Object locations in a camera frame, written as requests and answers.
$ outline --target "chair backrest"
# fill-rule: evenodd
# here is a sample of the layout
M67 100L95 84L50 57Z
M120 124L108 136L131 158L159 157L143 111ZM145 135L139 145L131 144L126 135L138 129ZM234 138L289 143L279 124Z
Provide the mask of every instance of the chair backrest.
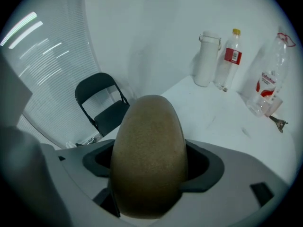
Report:
M92 97L97 92L116 85L114 79L106 73L94 74L81 81L75 90L75 97L79 105L82 105L86 100Z

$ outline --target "bottle cap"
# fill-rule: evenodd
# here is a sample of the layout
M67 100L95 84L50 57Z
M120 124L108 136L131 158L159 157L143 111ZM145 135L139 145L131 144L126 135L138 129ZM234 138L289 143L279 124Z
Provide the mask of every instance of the bottle cap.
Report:
M237 29L237 28L234 28L234 29L232 30L232 32L233 32L234 34L236 34L236 35L241 35L241 30L239 30L239 29Z

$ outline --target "white wall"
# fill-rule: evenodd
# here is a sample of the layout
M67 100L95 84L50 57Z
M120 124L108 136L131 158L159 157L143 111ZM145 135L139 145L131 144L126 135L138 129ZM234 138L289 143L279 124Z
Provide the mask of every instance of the white wall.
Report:
M241 30L243 44L232 85L239 91L259 48L282 26L298 46L292 49L279 115L289 121L286 128L301 154L302 47L274 0L85 0L85 6L101 69L134 98L162 94L192 74L204 30L218 33L224 44L233 28Z

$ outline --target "chair seat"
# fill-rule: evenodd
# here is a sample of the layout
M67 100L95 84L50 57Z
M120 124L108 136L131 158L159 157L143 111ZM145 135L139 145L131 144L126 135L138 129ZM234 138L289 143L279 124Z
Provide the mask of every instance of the chair seat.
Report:
M98 114L95 117L95 122L100 133L103 136L106 136L108 133L118 127L121 124L128 108L129 105L119 100Z

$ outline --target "black folding chair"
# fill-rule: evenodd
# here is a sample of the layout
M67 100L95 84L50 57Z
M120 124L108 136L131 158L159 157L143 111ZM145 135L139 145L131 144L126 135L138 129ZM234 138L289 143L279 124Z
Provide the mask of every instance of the black folding chair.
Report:
M121 96L121 100L115 102L106 110L98 114L93 120L84 110L82 104L97 92L115 86ZM106 73L97 73L80 82L75 90L75 97L80 108L89 119L89 122L100 132L102 136L107 135L117 126L119 126L129 108L127 99L122 94L115 80Z

